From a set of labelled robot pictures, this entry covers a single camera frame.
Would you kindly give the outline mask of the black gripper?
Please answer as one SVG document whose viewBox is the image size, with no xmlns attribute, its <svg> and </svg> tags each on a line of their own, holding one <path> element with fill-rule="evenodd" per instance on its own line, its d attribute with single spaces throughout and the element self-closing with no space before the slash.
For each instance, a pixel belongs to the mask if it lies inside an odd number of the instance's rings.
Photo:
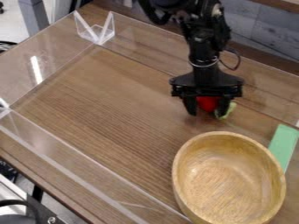
<svg viewBox="0 0 299 224">
<path fill-rule="evenodd" d="M 206 68 L 195 67 L 185 75 L 170 79 L 173 96 L 183 101 L 186 110 L 191 116 L 198 114 L 198 102 L 195 96 L 225 96 L 241 97 L 243 95 L 245 80 L 238 76 L 225 73 L 218 65 Z M 217 117 L 225 118 L 233 110 L 233 102 L 229 97 L 219 99 Z"/>
</svg>

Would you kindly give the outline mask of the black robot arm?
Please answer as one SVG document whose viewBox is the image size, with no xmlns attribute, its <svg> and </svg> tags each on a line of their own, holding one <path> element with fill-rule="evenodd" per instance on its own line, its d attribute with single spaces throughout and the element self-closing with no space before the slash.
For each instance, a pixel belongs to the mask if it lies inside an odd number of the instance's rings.
<svg viewBox="0 0 299 224">
<path fill-rule="evenodd" d="M 221 59 L 231 39 L 231 28 L 221 0 L 138 0 L 145 14 L 157 25 L 174 20 L 190 46 L 193 71 L 170 79 L 173 96 L 182 99 L 190 115 L 203 109 L 219 119 L 235 108 L 243 95 L 245 80 L 225 73 Z"/>
</svg>

